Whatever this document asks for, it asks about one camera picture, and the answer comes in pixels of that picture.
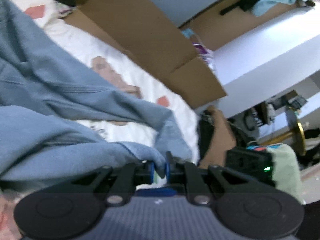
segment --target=bed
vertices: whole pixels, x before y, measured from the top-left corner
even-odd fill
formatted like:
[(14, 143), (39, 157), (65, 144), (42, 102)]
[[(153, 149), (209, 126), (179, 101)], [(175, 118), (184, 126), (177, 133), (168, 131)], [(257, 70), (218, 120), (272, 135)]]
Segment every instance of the bed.
[[(92, 68), (92, 60), (105, 60), (113, 71), (129, 86), (138, 87), (141, 98), (170, 108), (175, 115), (184, 140), (192, 150), (192, 161), (197, 163), (198, 135), (197, 115), (181, 98), (166, 88), (159, 80), (132, 62), (126, 55), (90, 34), (66, 24), (59, 18), (54, 0), (11, 0), (22, 11), (30, 15), (34, 22), (60, 47), (80, 62)], [(143, 124), (114, 124), (107, 121), (77, 120), (84, 126), (96, 130), (108, 142), (131, 141), (152, 146), (156, 132)], [(156, 186), (164, 180), (157, 177)]]

